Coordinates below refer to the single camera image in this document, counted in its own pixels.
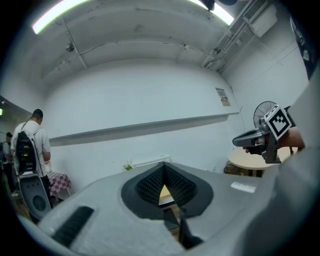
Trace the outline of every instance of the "sign on wall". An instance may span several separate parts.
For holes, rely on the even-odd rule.
[[[216,92],[218,93],[220,100],[222,102],[222,105],[224,105],[225,107],[229,107],[230,106],[230,102],[228,100],[228,97],[225,93],[224,89],[220,89],[220,88],[215,88]]]

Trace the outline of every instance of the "yellow object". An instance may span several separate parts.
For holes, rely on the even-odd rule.
[[[166,185],[163,186],[161,193],[160,193],[160,200],[166,199],[171,197],[169,190],[167,189]]]

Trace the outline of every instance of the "round table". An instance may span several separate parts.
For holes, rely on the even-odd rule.
[[[292,149],[294,153],[296,153],[298,150],[296,147]],[[278,149],[278,155],[280,160],[283,162],[285,159],[290,157],[290,148],[282,147]],[[233,150],[229,154],[228,159],[233,165],[248,170],[265,170],[269,166],[277,165],[277,163],[268,164],[261,155],[246,153],[246,151],[242,148]]]

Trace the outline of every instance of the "white wall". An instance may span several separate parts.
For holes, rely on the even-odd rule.
[[[52,146],[52,171],[67,174],[74,191],[123,172],[128,159],[141,163],[170,155],[173,162],[209,171],[216,166],[216,172],[222,173],[231,151],[224,120],[147,127]]]
[[[22,79],[12,66],[3,70],[0,78],[0,95],[2,97],[31,113],[36,109],[43,109],[44,94]]]
[[[224,107],[216,87],[225,89]],[[44,108],[51,138],[150,122],[238,112],[217,73],[149,59],[114,61],[53,88]]]
[[[223,107],[216,87],[225,89],[230,107]],[[214,72],[145,59],[104,64],[53,88],[46,100],[44,127],[56,138],[52,171],[66,173],[75,191],[123,172],[128,159],[170,155],[222,173],[232,150],[227,115],[212,116],[238,111],[230,86]],[[177,121],[196,117],[202,118]],[[105,131],[128,125],[136,126]],[[89,131],[95,132],[68,137]]]
[[[281,5],[277,10],[278,22],[261,38],[254,37],[222,73],[242,106],[246,131],[254,128],[253,115],[260,103],[273,101],[285,108],[308,84],[289,14]]]

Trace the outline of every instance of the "checkered tablecloth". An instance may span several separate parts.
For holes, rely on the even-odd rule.
[[[50,196],[54,196],[62,190],[71,188],[71,182],[66,174],[49,172],[48,178],[50,183],[53,183],[53,185],[50,188]]]

